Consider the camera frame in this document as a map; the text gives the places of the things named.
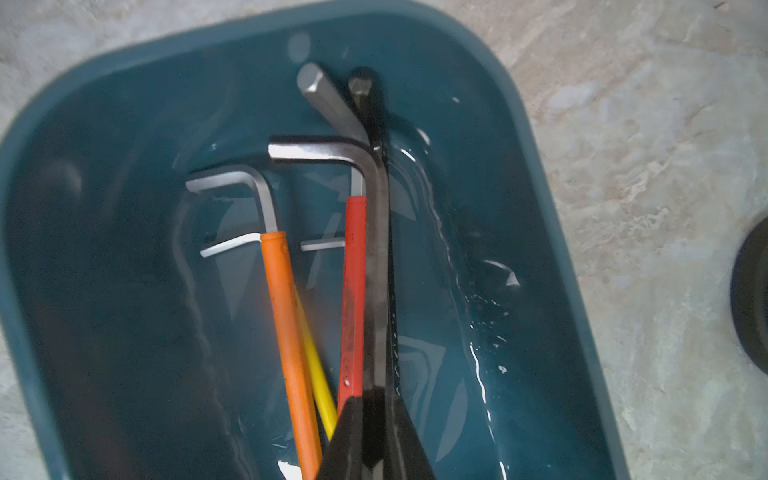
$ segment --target gray stone floor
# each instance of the gray stone floor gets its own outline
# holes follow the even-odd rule
[[[737,248],[768,213],[768,4],[429,3],[525,99],[633,478],[768,478],[768,377],[728,308]],[[1,0],[0,131],[85,58],[286,4]],[[0,341],[0,479],[44,477]]]

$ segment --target hex key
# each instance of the hex key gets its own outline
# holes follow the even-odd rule
[[[382,160],[368,147],[339,137],[276,136],[270,138],[276,162],[351,164],[366,182],[365,352],[362,386],[369,391],[386,386],[386,347],[389,326],[389,178]]]
[[[261,242],[264,270],[267,286],[270,290],[277,342],[280,348],[280,361],[283,367],[283,378],[285,379],[288,406],[296,441],[296,452],[299,456],[303,476],[314,478],[323,454],[320,449],[317,420],[313,408],[312,385],[314,382],[310,380],[311,370],[307,370],[307,357],[312,357],[312,352],[308,351],[309,349],[305,350],[310,346],[308,344],[311,344],[311,350],[314,351],[315,357],[317,357],[317,353],[311,342],[311,336],[306,335],[309,330],[301,322],[303,308],[300,306],[298,293],[293,282],[286,234],[277,229],[269,186],[264,177],[253,168],[245,165],[228,165],[200,172],[187,181],[187,189],[194,193],[200,193],[204,190],[232,184],[246,184],[257,193],[267,232],[258,235],[248,233],[204,249],[200,254],[207,257],[248,242]],[[333,407],[333,398],[330,399],[330,402]],[[331,417],[335,427],[335,416],[331,415]],[[332,431],[327,433],[329,438],[333,434]]]

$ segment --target teal plastic tub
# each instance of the teal plastic tub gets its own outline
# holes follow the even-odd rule
[[[246,191],[264,173],[338,381],[349,168],[276,167],[273,134],[333,134],[306,61],[381,78],[402,397],[438,478],[628,478],[531,128],[504,68],[450,18],[331,2],[103,55],[49,85],[0,147],[0,315],[52,478],[297,478]]]

